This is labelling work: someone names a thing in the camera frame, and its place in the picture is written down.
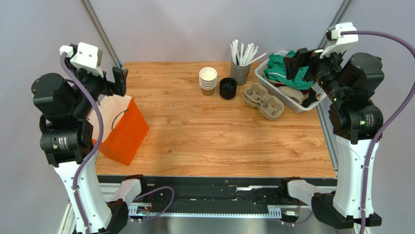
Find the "orange paper bag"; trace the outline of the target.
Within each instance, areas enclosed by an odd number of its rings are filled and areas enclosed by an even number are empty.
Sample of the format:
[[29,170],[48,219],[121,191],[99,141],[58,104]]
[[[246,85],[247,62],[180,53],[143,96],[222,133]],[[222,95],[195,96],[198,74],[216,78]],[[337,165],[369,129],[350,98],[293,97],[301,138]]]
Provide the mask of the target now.
[[150,129],[148,124],[130,96],[104,97],[98,107],[104,124],[98,150],[105,157],[129,166]]

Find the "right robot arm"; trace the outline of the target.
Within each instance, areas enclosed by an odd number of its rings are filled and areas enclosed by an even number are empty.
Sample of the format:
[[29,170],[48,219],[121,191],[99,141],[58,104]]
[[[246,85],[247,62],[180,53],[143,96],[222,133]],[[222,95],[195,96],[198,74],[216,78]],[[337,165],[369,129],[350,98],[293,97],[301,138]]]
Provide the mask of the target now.
[[383,125],[381,110],[371,101],[384,79],[381,58],[355,53],[341,66],[343,54],[323,56],[323,51],[299,49],[284,57],[286,76],[293,79],[307,67],[304,79],[313,81],[331,100],[329,118],[339,154],[337,188],[325,192],[300,177],[281,180],[281,196],[288,202],[299,200],[311,206],[316,219],[336,229],[356,223],[381,225],[369,199],[362,205],[362,186],[371,181],[365,160],[373,160],[378,148],[378,130]]

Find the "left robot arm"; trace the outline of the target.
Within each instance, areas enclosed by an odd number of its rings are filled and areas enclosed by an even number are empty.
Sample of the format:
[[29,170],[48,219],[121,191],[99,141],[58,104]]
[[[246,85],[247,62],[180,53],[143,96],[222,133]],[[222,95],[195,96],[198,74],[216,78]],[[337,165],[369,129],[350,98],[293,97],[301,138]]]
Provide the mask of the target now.
[[75,75],[79,87],[57,73],[42,75],[32,84],[33,103],[41,111],[40,147],[66,188],[76,233],[117,234],[127,225],[128,207],[141,193],[145,179],[127,176],[113,196],[104,199],[95,170],[93,126],[87,116],[101,94],[125,95],[128,70],[114,67],[113,82],[83,69]]

